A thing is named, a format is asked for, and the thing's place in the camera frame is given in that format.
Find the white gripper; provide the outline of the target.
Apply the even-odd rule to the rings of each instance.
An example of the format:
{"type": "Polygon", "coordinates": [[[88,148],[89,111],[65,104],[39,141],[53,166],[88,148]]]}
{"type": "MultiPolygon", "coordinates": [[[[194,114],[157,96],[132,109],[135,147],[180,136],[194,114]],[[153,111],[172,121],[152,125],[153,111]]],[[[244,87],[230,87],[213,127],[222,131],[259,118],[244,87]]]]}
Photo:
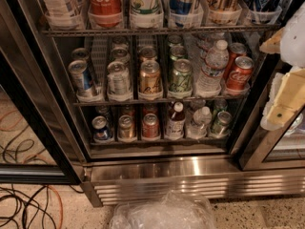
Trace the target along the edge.
{"type": "Polygon", "coordinates": [[[305,105],[305,2],[286,26],[259,47],[267,54],[280,53],[281,60],[294,67],[276,73],[260,126],[267,131],[282,128],[305,105]]]}

